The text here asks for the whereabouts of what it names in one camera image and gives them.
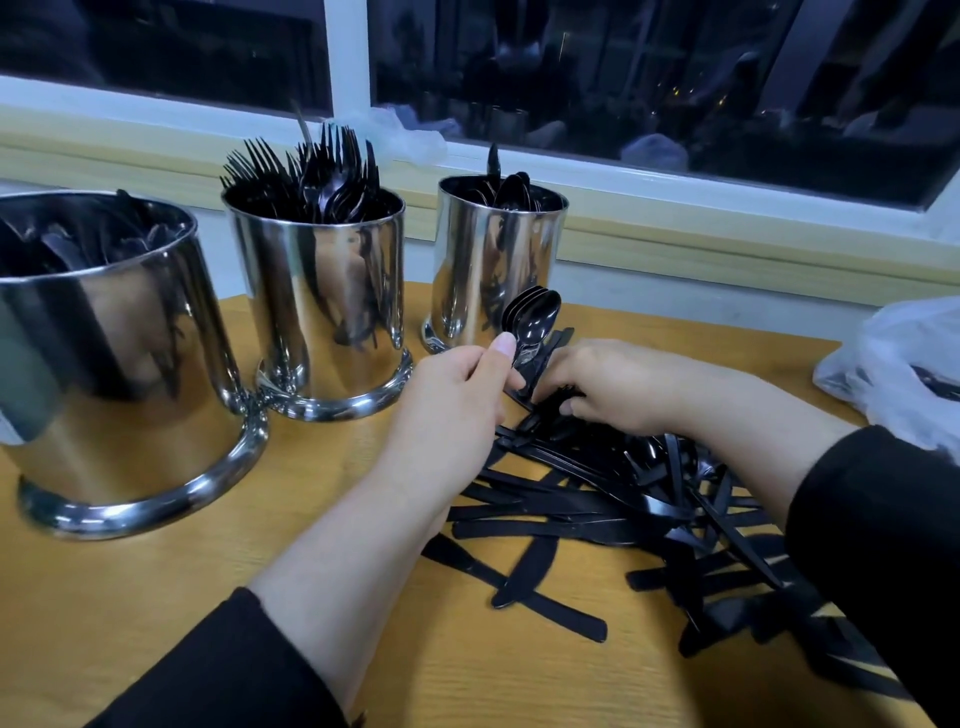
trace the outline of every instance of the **table surface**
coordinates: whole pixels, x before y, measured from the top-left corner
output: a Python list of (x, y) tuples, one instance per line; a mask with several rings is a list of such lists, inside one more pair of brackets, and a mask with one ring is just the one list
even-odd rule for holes
[[(421, 358), (429, 287), (408, 284), (406, 305), (407, 346)], [(258, 355), (246, 299), (222, 308), (249, 376)], [(558, 326), (752, 372), (858, 422), (810, 383), (835, 342), (578, 305), (564, 306)], [(389, 409), (330, 425), (272, 414), (270, 445), (229, 493), (158, 531), (101, 543), (59, 541), (22, 521), (14, 468), (0, 456), (9, 484), (0, 507), (0, 725), (77, 726), (97, 714), (364, 474), (389, 419)], [(502, 467), (542, 473), (513, 456)], [(523, 539), (469, 544), (501, 571), (524, 547)], [(540, 590), (605, 619), (610, 636), (596, 644), (520, 606), (495, 611), (489, 587), (420, 559), (358, 702), (368, 725), (930, 725), (914, 704), (814, 676), (786, 635), (765, 646), (740, 635), (683, 659), (680, 612), (664, 593), (635, 594), (624, 581), (658, 564), (636, 549), (561, 543)]]

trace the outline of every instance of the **wall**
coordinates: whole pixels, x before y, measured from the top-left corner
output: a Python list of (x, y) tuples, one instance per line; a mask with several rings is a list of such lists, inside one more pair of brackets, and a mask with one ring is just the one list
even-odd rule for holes
[[(22, 182), (0, 181), (0, 194), (37, 189)], [(240, 259), (223, 212), (193, 209), (213, 284), (220, 298), (245, 292)], [(408, 240), (405, 276), (433, 278), (433, 244)], [(559, 261), (551, 280), (569, 303), (636, 313), (844, 339), (874, 311), (870, 306), (760, 291), (698, 280), (653, 276), (601, 266)]]

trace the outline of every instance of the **metal ring base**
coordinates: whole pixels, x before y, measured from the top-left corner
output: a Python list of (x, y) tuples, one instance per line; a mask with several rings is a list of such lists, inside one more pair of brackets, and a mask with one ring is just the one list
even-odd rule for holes
[(450, 348), (433, 329), (430, 316), (426, 317), (426, 321), (423, 322), (423, 327), (420, 329), (420, 340), (430, 353), (443, 353)]
[(247, 397), (237, 444), (186, 485), (133, 503), (89, 505), (45, 491), (21, 475), (17, 505), (28, 521), (62, 538), (100, 541), (130, 536), (180, 519), (226, 493), (250, 472), (267, 436), (266, 411), (254, 397)]
[(257, 391), (263, 403), (292, 420), (309, 423), (358, 420), (386, 409), (396, 401), (414, 371), (414, 359), (406, 349), (400, 364), (390, 379), (365, 395), (345, 400), (311, 400), (284, 392), (273, 384), (263, 372), (263, 362), (256, 369)]

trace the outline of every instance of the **window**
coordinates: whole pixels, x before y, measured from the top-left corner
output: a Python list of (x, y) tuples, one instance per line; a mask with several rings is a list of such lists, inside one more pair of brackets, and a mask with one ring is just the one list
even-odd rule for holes
[(960, 162), (957, 0), (370, 0), (407, 128), (926, 208)]
[(3, 0), (0, 73), (329, 115), (323, 0)]

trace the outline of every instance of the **person's left hand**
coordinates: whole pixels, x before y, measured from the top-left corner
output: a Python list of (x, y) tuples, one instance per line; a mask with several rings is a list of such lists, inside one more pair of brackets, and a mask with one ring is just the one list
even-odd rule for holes
[(490, 454), (504, 418), (500, 393), (524, 386), (512, 367), (515, 350), (514, 336), (501, 333), (489, 349), (457, 347), (423, 359), (396, 405), (377, 468), (453, 500)]

